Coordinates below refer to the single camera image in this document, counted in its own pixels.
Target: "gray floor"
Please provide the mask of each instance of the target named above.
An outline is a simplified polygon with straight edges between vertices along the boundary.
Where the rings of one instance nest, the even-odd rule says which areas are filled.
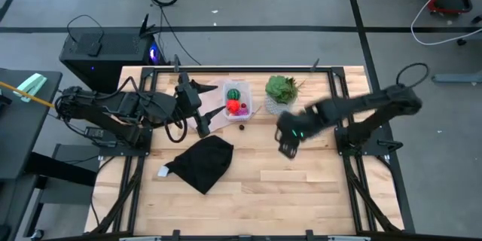
[[[410,25],[427,0],[358,0],[365,26]],[[467,26],[479,13],[458,19],[424,12],[417,26]],[[65,27],[80,14],[89,14],[103,26],[138,26],[146,13],[157,23],[159,11],[149,0],[14,0],[1,27]],[[179,0],[166,8],[174,26],[355,26],[349,0]],[[93,26],[79,20],[75,26]],[[424,41],[453,35],[422,34]],[[312,64],[364,65],[357,33],[341,32],[183,32],[183,45],[203,64]],[[82,83],[58,61],[66,34],[0,34],[0,66],[8,69],[61,71],[61,87]],[[191,63],[172,34],[163,34],[166,55],[177,53]],[[479,41],[464,47],[454,43],[437,47],[417,44],[410,34],[368,33],[368,42],[382,87],[393,84],[398,70],[412,62],[425,62],[437,72],[481,70]],[[477,93],[481,86],[434,85],[426,81],[416,92],[424,108],[416,117],[391,122],[413,220],[418,233],[482,237],[482,120]],[[82,122],[75,123],[82,127]],[[35,151],[51,154],[56,143],[88,144],[48,118]],[[87,206],[48,206],[39,227],[47,237],[80,234]]]

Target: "green succulent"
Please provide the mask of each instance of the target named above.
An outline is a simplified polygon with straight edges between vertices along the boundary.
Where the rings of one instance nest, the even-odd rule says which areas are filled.
[[[298,86],[294,78],[286,78],[281,75],[271,76],[265,90],[277,103],[283,104],[292,102],[298,95]]]

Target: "blue light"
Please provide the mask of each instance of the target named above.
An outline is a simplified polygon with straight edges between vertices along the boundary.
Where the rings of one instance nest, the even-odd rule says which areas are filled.
[[[159,55],[159,48],[157,48],[156,42],[153,42],[151,48],[149,48],[149,58],[151,58],[153,64],[159,65]]]

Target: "clear plastic box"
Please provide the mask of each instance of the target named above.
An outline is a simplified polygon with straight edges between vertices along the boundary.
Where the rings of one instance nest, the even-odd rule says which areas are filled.
[[[230,121],[247,121],[251,115],[253,110],[253,98],[251,95],[251,87],[249,83],[246,81],[226,81],[223,85],[223,101],[226,105],[227,102],[227,92],[230,89],[237,89],[241,93],[241,97],[239,98],[239,103],[245,103],[248,107],[248,114],[243,116],[230,116],[229,111],[225,108],[223,110],[223,115]]]

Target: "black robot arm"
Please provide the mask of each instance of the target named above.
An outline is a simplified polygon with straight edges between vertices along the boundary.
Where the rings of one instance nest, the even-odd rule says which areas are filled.
[[[135,92],[121,91],[128,81],[132,82]],[[209,135],[210,120],[224,107],[201,116],[198,111],[201,106],[198,94],[215,88],[217,87],[198,84],[194,80],[189,81],[188,74],[182,72],[175,88],[175,95],[170,96],[165,93],[140,91],[134,80],[129,77],[120,89],[112,94],[69,87],[56,100],[55,108],[59,117],[66,123],[71,119],[89,121],[114,134],[120,142],[136,148],[143,144],[143,130],[166,127],[166,131],[169,132],[167,125],[174,123],[186,131],[186,119],[190,117],[194,117],[197,122],[200,137]]]
[[[300,142],[332,127],[351,114],[376,109],[375,113],[361,123],[342,128],[346,129],[346,142],[360,145],[370,138],[376,128],[393,117],[416,114],[421,107],[422,101],[412,88],[403,84],[396,84],[385,90],[353,99],[323,99],[308,105],[299,115],[283,112],[276,124],[278,129],[275,139],[279,142],[279,151],[289,158],[294,158]]]

